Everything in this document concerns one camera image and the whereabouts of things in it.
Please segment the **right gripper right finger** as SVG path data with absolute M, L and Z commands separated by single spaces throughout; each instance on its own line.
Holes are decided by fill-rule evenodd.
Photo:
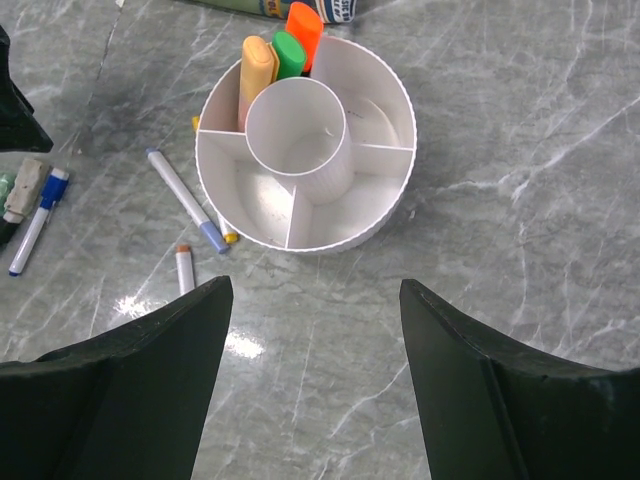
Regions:
M 435 479 L 635 479 L 639 372 L 529 347 L 406 279 L 401 323 Z

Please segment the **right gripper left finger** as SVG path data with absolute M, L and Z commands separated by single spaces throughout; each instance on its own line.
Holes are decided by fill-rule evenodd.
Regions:
M 189 478 L 232 304 L 220 276 L 94 338 L 3 363 L 2 477 Z

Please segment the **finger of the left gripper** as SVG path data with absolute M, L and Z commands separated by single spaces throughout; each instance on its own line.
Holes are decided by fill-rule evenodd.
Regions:
M 48 153 L 53 141 L 34 118 L 34 108 L 10 77 L 11 41 L 0 27 L 0 149 L 5 152 Z

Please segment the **grey white eraser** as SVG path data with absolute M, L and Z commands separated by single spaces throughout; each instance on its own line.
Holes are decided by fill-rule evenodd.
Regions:
M 14 186 L 5 201 L 3 219 L 21 223 L 31 212 L 46 180 L 49 167 L 34 158 L 25 158 L 18 170 Z

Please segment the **blue cap white marker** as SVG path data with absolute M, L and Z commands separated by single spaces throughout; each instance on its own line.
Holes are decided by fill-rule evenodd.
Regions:
M 68 185 L 69 173 L 53 168 L 44 184 L 40 204 L 9 267 L 10 276 L 17 277 L 22 274 L 48 217 L 62 199 Z

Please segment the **yellow pink highlighter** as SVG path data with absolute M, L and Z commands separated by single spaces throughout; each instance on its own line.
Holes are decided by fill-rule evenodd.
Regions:
M 275 60 L 269 44 L 256 35 L 242 44 L 240 64 L 238 129 L 245 131 L 246 117 L 254 99 L 272 82 Z

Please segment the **green cap black highlighter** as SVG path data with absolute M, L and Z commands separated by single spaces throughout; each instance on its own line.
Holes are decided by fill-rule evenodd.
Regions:
M 300 76 L 307 61 L 307 54 L 296 37 L 280 30 L 273 35 L 271 45 L 279 60 L 276 79 Z

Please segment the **white round divided organizer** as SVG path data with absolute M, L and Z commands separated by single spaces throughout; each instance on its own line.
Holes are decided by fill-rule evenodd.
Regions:
M 417 125 L 399 77 L 371 50 L 325 36 L 311 73 L 263 90 L 238 126 L 240 68 L 201 111 L 195 158 L 211 206 L 241 236 L 295 254 L 353 248 L 396 209 Z

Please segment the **orange cap black highlighter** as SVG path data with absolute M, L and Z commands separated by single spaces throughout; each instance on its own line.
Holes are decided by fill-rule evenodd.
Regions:
M 312 69 L 313 61 L 324 31 L 324 23 L 319 14 L 304 2 L 290 5 L 285 30 L 294 36 L 306 53 L 304 73 Z

